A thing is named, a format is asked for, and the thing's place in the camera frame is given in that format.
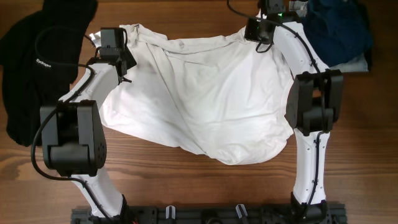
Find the white Puma t-shirt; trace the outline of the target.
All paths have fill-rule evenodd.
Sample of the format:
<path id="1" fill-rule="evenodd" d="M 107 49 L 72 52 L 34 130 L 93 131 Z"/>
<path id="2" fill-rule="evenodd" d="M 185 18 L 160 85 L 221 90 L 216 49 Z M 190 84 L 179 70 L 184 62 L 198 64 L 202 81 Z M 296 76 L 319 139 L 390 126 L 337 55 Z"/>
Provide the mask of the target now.
<path id="1" fill-rule="evenodd" d="M 126 31 L 137 64 L 102 104 L 105 127 L 227 165 L 262 163 L 286 146 L 293 79 L 280 50 L 258 53 L 243 30 L 174 40 L 140 24 Z"/>

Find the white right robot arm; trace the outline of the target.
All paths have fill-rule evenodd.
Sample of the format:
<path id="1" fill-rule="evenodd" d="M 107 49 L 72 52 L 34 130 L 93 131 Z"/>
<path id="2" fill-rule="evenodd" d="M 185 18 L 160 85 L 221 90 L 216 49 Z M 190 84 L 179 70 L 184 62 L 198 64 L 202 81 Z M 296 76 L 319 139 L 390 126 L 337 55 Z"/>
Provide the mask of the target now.
<path id="1" fill-rule="evenodd" d="M 280 50 L 294 76 L 285 112 L 297 143 L 292 218 L 297 223 L 320 223 L 329 212 L 325 154 L 340 114 L 343 75 L 316 54 L 296 12 L 287 12 L 282 1 L 259 1 L 257 6 L 259 15 L 248 17 L 245 37 Z"/>

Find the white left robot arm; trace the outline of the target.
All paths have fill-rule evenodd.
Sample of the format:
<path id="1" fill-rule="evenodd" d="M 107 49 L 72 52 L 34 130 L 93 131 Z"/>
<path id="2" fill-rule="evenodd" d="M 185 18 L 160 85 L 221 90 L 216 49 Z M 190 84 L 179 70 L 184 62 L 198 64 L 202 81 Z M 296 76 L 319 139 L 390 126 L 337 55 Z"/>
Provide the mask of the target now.
<path id="1" fill-rule="evenodd" d="M 72 223 L 133 223 L 124 195 L 104 167 L 106 138 L 100 108 L 136 61 L 121 27 L 100 30 L 100 45 L 83 65 L 80 81 L 53 106 L 40 108 L 40 127 L 31 145 L 31 163 L 43 177 L 73 182 L 90 209 L 72 213 Z"/>

